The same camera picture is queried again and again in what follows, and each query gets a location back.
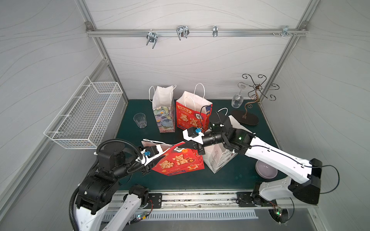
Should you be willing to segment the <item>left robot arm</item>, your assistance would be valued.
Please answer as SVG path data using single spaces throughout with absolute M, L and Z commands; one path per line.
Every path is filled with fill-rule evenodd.
M 96 161 L 73 192 L 68 216 L 74 231 L 98 231 L 120 180 L 136 172 L 148 174 L 164 157 L 160 144 L 140 148 L 122 139 L 102 142 L 96 149 Z M 138 223 L 160 208 L 161 194 L 135 184 L 123 198 L 123 204 L 105 226 L 106 231 L 121 231 Z

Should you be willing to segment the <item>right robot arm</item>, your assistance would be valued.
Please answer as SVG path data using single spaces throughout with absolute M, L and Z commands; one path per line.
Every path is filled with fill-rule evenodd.
M 318 204 L 323 168 L 321 161 L 301 159 L 273 147 L 247 130 L 233 116 L 212 116 L 210 126 L 206 132 L 195 127 L 184 130 L 185 143 L 181 147 L 204 155 L 205 147 L 221 144 L 231 153 L 257 159 L 286 174 L 282 180 L 255 185 L 250 198 L 256 206 L 289 197 L 310 205 Z

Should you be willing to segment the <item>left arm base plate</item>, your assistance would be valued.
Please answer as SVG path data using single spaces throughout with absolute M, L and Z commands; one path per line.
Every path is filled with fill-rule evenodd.
M 162 208 L 162 193 L 149 193 L 147 204 L 144 209 L 150 209 L 153 207 L 154 209 Z

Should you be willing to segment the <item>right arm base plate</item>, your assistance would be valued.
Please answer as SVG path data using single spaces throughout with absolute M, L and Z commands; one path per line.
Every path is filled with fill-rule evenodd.
M 236 203 L 239 207 L 272 207 L 277 204 L 276 200 L 267 201 L 257 191 L 237 192 Z

